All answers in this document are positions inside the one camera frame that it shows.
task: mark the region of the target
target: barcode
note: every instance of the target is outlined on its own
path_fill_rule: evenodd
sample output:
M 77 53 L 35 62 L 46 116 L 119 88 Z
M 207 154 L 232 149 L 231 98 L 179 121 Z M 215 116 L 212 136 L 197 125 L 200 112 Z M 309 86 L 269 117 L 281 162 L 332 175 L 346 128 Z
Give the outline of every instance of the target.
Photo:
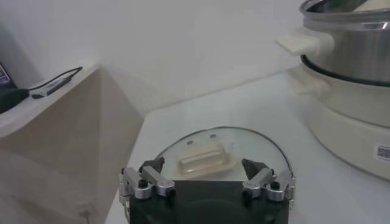
M 378 145 L 375 151 L 375 157 L 390 162 L 390 146 Z

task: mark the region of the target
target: white pot base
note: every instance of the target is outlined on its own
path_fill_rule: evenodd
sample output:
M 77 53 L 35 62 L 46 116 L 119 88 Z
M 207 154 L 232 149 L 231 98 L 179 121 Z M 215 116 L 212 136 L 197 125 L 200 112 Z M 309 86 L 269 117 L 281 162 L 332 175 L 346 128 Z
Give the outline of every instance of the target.
M 390 158 L 381 152 L 390 146 L 390 128 L 341 115 L 314 101 L 310 128 L 331 152 L 354 166 L 390 180 Z

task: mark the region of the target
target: black device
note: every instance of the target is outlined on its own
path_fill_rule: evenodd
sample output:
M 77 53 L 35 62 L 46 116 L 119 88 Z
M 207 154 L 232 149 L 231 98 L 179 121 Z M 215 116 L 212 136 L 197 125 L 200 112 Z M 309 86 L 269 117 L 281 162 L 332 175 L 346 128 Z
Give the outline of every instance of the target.
M 29 97 L 28 89 L 18 89 L 0 64 L 0 113 L 3 113 Z
M 166 180 L 164 159 L 125 168 L 119 200 L 131 224 L 287 224 L 294 177 L 264 163 L 241 161 L 249 181 Z
M 28 89 L 0 87 L 0 113 L 15 107 L 29 95 Z

